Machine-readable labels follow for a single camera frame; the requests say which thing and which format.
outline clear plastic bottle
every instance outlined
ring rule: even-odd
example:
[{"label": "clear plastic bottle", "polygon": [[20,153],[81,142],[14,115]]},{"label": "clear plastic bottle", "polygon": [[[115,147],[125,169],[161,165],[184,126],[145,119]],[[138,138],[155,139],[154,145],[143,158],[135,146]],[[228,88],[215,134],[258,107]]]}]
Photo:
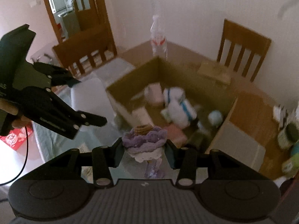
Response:
[{"label": "clear plastic bottle", "polygon": [[167,41],[164,25],[159,15],[152,17],[153,24],[150,29],[153,56],[159,56],[167,60]]}]

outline blue stripe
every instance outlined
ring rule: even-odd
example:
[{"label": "blue stripe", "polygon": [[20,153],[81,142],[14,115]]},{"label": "blue stripe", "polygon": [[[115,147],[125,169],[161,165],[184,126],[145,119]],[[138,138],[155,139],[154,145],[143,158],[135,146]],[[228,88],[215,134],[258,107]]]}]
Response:
[{"label": "blue stripe", "polygon": [[170,103],[170,89],[168,89],[167,95],[168,95],[168,103]]},{"label": "blue stripe", "polygon": [[181,103],[181,106],[183,108],[183,111],[186,113],[188,120],[191,122],[193,120],[193,118],[192,118],[191,114],[189,113],[187,106],[185,105],[184,102]]}]

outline ribbed gray surface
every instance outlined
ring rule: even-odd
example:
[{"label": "ribbed gray surface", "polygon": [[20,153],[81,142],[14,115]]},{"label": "ribbed gray surface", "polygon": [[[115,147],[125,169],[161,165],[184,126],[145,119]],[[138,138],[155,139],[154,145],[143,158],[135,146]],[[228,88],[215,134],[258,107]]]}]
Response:
[{"label": "ribbed gray surface", "polygon": [[[42,222],[17,218],[11,224]],[[74,215],[47,224],[232,224],[205,210],[191,191],[175,188],[170,180],[119,180],[111,189],[97,190]],[[256,224],[273,224],[269,219]]]}]

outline table top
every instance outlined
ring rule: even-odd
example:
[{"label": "table top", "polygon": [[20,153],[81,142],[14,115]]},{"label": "table top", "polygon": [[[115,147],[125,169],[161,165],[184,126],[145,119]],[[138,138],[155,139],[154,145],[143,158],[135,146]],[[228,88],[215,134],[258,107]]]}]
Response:
[{"label": "table top", "polygon": [[[204,61],[215,63],[203,55],[172,42],[167,43],[167,49],[169,62],[196,71]],[[142,43],[120,54],[119,57],[135,67],[141,66],[152,59],[151,44],[149,41]],[[233,71],[229,73],[232,80],[226,90],[231,90],[238,95],[229,121],[265,147],[266,153],[260,173],[270,179],[281,177],[283,175],[281,164],[289,158],[289,152],[280,150],[278,146],[278,123],[272,120],[275,101],[249,79]]]}]

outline screw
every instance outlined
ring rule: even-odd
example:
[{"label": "screw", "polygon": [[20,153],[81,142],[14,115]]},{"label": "screw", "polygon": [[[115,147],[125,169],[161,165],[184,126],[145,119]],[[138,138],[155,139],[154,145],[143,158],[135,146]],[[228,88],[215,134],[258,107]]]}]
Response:
[{"label": "screw", "polygon": [[180,179],[178,183],[181,186],[190,186],[193,184],[193,181],[191,179]]},{"label": "screw", "polygon": [[107,186],[111,183],[111,180],[107,178],[100,178],[96,180],[96,183],[100,186]]}]

